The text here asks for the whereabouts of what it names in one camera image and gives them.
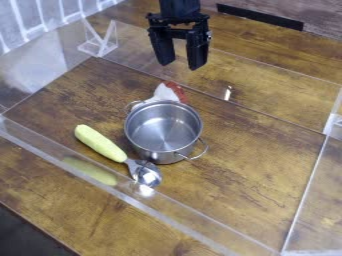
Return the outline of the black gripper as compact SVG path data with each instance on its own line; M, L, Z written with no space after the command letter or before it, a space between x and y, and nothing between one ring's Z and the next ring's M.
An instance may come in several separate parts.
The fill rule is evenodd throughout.
M159 8L159 13L148 13L145 16L157 62L165 66L175 60L172 38L187 38L188 68L196 70L207 62L211 39L209 16L200 12L200 0L159 0Z

